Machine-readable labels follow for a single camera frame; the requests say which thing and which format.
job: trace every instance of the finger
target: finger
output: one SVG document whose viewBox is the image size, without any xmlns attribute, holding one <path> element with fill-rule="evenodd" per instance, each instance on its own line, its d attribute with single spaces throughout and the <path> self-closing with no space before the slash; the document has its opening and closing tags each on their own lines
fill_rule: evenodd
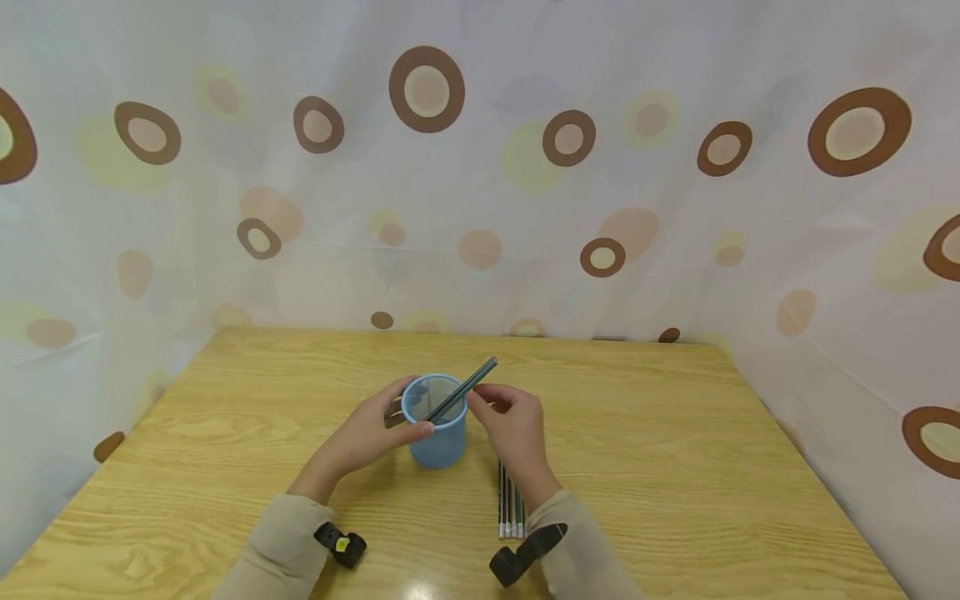
<svg viewBox="0 0 960 600">
<path fill-rule="evenodd" d="M 398 412 L 400 412 L 400 398 L 397 398 L 396 400 L 390 403 L 390 406 L 387 407 L 387 412 L 385 413 L 385 415 L 389 417 L 390 415 Z"/>
<path fill-rule="evenodd" d="M 484 427 L 487 427 L 496 418 L 496 413 L 490 404 L 476 392 L 467 392 L 467 406 Z"/>
<path fill-rule="evenodd" d="M 412 444 L 420 440 L 426 440 L 433 435 L 433 423 L 429 420 L 422 420 L 416 423 L 407 423 L 399 425 L 387 432 L 391 447 L 400 447 L 402 445 Z"/>
<path fill-rule="evenodd" d="M 390 383 L 387 387 L 383 388 L 373 396 L 370 396 L 370 401 L 375 402 L 378 405 L 383 407 L 383 412 L 387 412 L 387 406 L 397 396 L 403 394 L 403 391 L 407 389 L 407 386 L 413 383 L 414 379 L 417 378 L 417 375 L 407 375 L 406 377 L 401 377 L 397 381 Z"/>
<path fill-rule="evenodd" d="M 499 383 L 481 383 L 473 388 L 473 391 L 482 396 L 487 402 L 500 402 L 513 406 L 529 394 L 523 390 L 518 390 L 514 386 L 502 385 Z"/>
<path fill-rule="evenodd" d="M 400 413 L 399 415 L 390 415 L 383 420 L 383 424 L 387 426 L 387 429 L 391 429 L 405 422 L 407 422 L 407 418 L 403 416 L 403 413 Z"/>
</svg>

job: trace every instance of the brown ring pattern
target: brown ring pattern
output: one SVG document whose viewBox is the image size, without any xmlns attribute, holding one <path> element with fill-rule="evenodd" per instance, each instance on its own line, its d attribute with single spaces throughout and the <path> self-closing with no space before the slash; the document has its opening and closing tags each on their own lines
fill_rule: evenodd
<svg viewBox="0 0 960 600">
<path fill-rule="evenodd" d="M 931 423 L 945 423 L 960 428 L 960 413 L 943 406 L 921 406 L 903 416 L 903 439 L 922 463 L 941 475 L 960 479 L 960 463 L 941 458 L 924 443 L 921 431 Z"/>
<path fill-rule="evenodd" d="M 740 140 L 740 149 L 737 151 L 733 160 L 726 164 L 716 164 L 710 162 L 708 150 L 713 140 L 722 135 L 734 135 Z M 711 177 L 723 177 L 736 170 L 738 166 L 747 158 L 750 153 L 750 147 L 754 144 L 754 132 L 750 126 L 740 121 L 725 121 L 720 123 L 707 134 L 704 143 L 700 144 L 700 152 L 697 153 L 697 167 L 706 175 Z"/>
<path fill-rule="evenodd" d="M 576 152 L 565 155 L 557 148 L 557 133 L 564 125 L 573 125 L 580 129 L 584 135 L 584 141 Z M 584 158 L 593 150 L 593 144 L 597 139 L 597 128 L 593 124 L 593 119 L 581 110 L 565 110 L 557 116 L 550 119 L 543 130 L 543 153 L 547 160 L 558 167 L 572 167 L 580 164 Z"/>
<path fill-rule="evenodd" d="M 146 119 L 160 128 L 164 136 L 163 148 L 147 150 L 133 141 L 130 135 L 130 122 L 137 118 Z M 180 128 L 170 115 L 158 108 L 133 101 L 121 102 L 113 110 L 113 125 L 124 146 L 147 164 L 167 164 L 180 153 Z"/>
<path fill-rule="evenodd" d="M 306 134 L 303 122 L 311 110 L 316 110 L 330 121 L 330 137 L 324 141 L 314 141 Z M 340 116 L 340 111 L 323 98 L 307 96 L 297 102 L 294 107 L 294 132 L 297 134 L 297 141 L 305 151 L 322 155 L 330 152 L 344 141 L 344 118 Z"/>
<path fill-rule="evenodd" d="M 36 166 L 36 138 L 27 115 L 7 90 L 0 87 L 0 115 L 13 135 L 10 153 L 0 159 L 0 184 L 20 181 Z"/>
<path fill-rule="evenodd" d="M 606 269 L 594 267 L 593 263 L 590 262 L 590 256 L 601 248 L 607 248 L 613 252 L 613 264 Z M 591 240 L 584 246 L 584 249 L 580 251 L 580 266 L 583 267 L 584 271 L 589 275 L 594 277 L 609 277 L 614 275 L 623 268 L 626 262 L 627 251 L 623 249 L 623 246 L 621 246 L 619 242 L 609 237 L 598 237 L 595 240 Z"/>
<path fill-rule="evenodd" d="M 257 229 L 267 236 L 267 240 L 270 241 L 270 247 L 267 250 L 260 251 L 253 247 L 250 241 L 250 232 L 254 229 Z M 267 258 L 273 258 L 280 254 L 280 237 L 276 235 L 272 229 L 267 227 L 266 223 L 259 219 L 250 218 L 241 221 L 240 225 L 237 226 L 237 238 L 239 238 L 240 245 L 244 247 L 244 250 L 249 252 L 250 256 L 257 260 L 266 260 Z"/>
<path fill-rule="evenodd" d="M 440 114 L 432 117 L 423 117 L 416 114 L 407 104 L 407 78 L 414 69 L 424 65 L 432 66 L 440 71 L 450 90 L 446 106 Z M 464 100 L 467 98 L 464 75 L 460 72 L 460 67 L 446 52 L 433 46 L 417 46 L 401 54 L 400 58 L 394 63 L 394 68 L 390 71 L 388 89 L 390 91 L 390 103 L 394 105 L 396 116 L 400 117 L 400 120 L 407 127 L 421 133 L 442 132 L 453 125 L 453 122 L 460 116 L 460 111 L 464 107 Z"/>
<path fill-rule="evenodd" d="M 854 108 L 873 108 L 883 117 L 883 136 L 863 156 L 834 158 L 827 149 L 827 132 L 838 117 Z M 913 116 L 903 99 L 883 87 L 863 87 L 840 96 L 820 111 L 810 126 L 806 146 L 817 167 L 834 177 L 850 177 L 875 169 L 897 153 L 910 133 Z"/>
<path fill-rule="evenodd" d="M 947 241 L 947 237 L 951 233 L 958 229 L 960 229 L 960 215 L 956 215 L 942 224 L 930 238 L 930 243 L 926 245 L 924 251 L 926 268 L 932 271 L 934 275 L 950 281 L 960 281 L 960 264 L 953 262 L 944 254 L 944 242 Z"/>
</svg>

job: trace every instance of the curtain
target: curtain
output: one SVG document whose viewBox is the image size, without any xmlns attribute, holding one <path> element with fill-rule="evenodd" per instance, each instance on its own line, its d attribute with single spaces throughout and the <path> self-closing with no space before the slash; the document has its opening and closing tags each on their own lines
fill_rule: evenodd
<svg viewBox="0 0 960 600">
<path fill-rule="evenodd" d="M 960 5 L 0 14 L 0 572 L 252 324 L 716 344 L 956 594 Z"/>
</svg>

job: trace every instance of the sleeve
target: sleeve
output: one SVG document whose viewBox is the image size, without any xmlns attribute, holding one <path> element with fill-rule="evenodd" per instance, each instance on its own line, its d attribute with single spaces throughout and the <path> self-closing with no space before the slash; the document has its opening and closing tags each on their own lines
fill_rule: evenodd
<svg viewBox="0 0 960 600">
<path fill-rule="evenodd" d="M 566 523 L 564 538 L 540 559 L 550 593 L 558 600 L 604 598 L 642 599 L 634 580 L 614 556 L 603 532 L 587 508 L 560 490 L 527 519 L 527 531 Z"/>
<path fill-rule="evenodd" d="M 328 554 L 313 534 L 331 520 L 333 511 L 309 498 L 275 497 L 212 598 L 306 600 Z"/>
</svg>

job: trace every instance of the black wrist strap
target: black wrist strap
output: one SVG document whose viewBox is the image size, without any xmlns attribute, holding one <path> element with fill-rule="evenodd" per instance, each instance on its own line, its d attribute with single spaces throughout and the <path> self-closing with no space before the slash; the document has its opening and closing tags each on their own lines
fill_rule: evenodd
<svg viewBox="0 0 960 600">
<path fill-rule="evenodd" d="M 497 550 L 490 560 L 490 570 L 500 585 L 508 588 L 516 583 L 536 559 L 546 556 L 560 543 L 566 535 L 566 529 L 566 523 L 546 525 L 528 534 L 515 553 L 507 546 Z"/>
</svg>

